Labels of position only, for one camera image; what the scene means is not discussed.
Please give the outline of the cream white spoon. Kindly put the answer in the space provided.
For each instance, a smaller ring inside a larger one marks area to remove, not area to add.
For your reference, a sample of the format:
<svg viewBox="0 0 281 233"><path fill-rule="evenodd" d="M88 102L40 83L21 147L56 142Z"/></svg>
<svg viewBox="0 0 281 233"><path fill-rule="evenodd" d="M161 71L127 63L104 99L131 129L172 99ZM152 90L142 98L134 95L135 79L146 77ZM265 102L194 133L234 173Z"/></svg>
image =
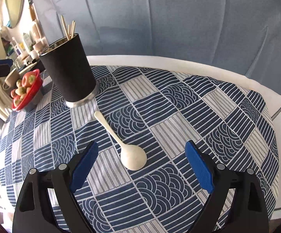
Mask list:
<svg viewBox="0 0 281 233"><path fill-rule="evenodd" d="M110 127L105 117L100 111L94 112L94 117L98 122L107 130L107 132L114 138L117 144L121 147L120 160L124 167L131 171L137 171L142 169L147 162L147 155L145 151L136 145L125 144L121 139L115 134L113 129Z"/></svg>

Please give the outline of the wooden chopstick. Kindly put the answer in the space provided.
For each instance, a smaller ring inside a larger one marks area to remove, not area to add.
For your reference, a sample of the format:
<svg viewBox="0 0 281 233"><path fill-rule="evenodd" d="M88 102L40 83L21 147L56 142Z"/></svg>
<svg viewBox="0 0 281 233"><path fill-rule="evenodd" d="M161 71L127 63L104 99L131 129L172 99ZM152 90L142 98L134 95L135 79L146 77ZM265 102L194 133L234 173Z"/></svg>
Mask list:
<svg viewBox="0 0 281 233"><path fill-rule="evenodd" d="M66 38L67 38L67 40L68 40L67 27L66 27L66 23L65 23L65 19L64 19L64 16L63 16L63 15L61 15L61 23L62 23L64 32L65 32Z"/></svg>
<svg viewBox="0 0 281 233"><path fill-rule="evenodd" d="M71 39L74 37L74 34L75 34L75 21L72 21Z"/></svg>
<svg viewBox="0 0 281 233"><path fill-rule="evenodd" d="M70 40L71 38L70 33L71 33L70 24L68 24L68 28L67 28L68 40Z"/></svg>

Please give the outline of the beige ceramic mug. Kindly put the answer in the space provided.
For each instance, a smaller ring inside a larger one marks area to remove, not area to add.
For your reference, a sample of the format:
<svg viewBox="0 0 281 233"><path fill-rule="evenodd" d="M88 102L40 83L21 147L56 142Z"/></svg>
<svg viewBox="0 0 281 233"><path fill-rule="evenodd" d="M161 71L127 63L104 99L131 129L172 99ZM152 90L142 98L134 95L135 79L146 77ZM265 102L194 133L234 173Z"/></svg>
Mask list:
<svg viewBox="0 0 281 233"><path fill-rule="evenodd" d="M4 83L2 84L3 90L8 90L13 88L16 85L17 80L19 80L20 75L16 68L14 68L8 76L5 78Z"/></svg>

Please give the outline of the red apple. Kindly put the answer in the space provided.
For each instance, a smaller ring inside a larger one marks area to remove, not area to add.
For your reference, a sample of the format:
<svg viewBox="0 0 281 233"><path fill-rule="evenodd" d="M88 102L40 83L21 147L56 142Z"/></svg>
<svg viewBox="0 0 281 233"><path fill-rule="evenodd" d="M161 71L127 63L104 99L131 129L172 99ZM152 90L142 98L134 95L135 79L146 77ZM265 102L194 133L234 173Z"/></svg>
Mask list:
<svg viewBox="0 0 281 233"><path fill-rule="evenodd" d="M36 80L35 72L27 72L22 78L22 86L25 88L31 87Z"/></svg>

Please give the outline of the white lotion bottle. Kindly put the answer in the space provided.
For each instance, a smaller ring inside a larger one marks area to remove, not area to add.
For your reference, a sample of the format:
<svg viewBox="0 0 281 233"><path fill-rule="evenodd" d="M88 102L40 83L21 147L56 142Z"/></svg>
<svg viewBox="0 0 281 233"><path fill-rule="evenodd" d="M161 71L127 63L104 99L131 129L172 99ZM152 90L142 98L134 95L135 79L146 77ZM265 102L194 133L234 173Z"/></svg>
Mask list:
<svg viewBox="0 0 281 233"><path fill-rule="evenodd" d="M29 34L23 33L23 43L26 51L30 53L33 50L33 42Z"/></svg>

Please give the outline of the red plastic fruit basket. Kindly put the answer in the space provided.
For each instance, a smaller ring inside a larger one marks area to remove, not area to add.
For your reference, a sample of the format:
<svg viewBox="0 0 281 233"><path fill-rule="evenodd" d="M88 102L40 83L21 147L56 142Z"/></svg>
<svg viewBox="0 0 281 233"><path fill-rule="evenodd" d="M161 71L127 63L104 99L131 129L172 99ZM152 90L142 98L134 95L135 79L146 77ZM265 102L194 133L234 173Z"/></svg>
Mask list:
<svg viewBox="0 0 281 233"><path fill-rule="evenodd" d="M12 110L13 111L25 111L29 112L37 107L37 104L41 101L43 94L41 88L43 86L43 80L40 75L40 70L36 69L31 72L35 72L36 80L31 87L25 88L22 86L22 80L17 83L17 88L11 92L13 98Z"/></svg>

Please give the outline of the black cylindrical utensil holder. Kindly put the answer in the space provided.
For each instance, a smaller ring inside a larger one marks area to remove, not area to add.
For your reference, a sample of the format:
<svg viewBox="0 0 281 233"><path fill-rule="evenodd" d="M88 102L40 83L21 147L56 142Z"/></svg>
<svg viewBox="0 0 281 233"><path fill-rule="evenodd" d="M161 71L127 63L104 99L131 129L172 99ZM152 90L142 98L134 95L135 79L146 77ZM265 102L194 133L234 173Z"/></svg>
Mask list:
<svg viewBox="0 0 281 233"><path fill-rule="evenodd" d="M40 54L44 68L62 94L69 108L82 106L92 100L99 91L80 37L63 37Z"/></svg>

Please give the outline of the blue patterned tablecloth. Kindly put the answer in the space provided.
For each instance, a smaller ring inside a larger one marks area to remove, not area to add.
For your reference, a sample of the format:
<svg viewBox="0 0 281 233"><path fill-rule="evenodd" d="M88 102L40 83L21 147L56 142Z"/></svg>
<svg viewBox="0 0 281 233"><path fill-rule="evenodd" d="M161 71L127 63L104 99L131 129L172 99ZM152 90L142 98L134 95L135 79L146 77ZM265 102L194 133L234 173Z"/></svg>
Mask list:
<svg viewBox="0 0 281 233"><path fill-rule="evenodd" d="M89 68L74 106L25 75L0 137L14 232L267 232L279 184L262 96L210 77Z"/></svg>

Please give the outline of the grey blue backdrop cloth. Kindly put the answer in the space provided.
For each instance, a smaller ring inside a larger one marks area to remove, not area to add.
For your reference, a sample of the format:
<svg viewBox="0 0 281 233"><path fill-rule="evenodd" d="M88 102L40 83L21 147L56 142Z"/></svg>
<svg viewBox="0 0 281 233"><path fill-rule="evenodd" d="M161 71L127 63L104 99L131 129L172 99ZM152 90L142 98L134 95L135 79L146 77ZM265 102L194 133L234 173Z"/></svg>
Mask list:
<svg viewBox="0 0 281 233"><path fill-rule="evenodd" d="M86 55L211 65L281 94L281 0L33 0L48 42L76 22Z"/></svg>

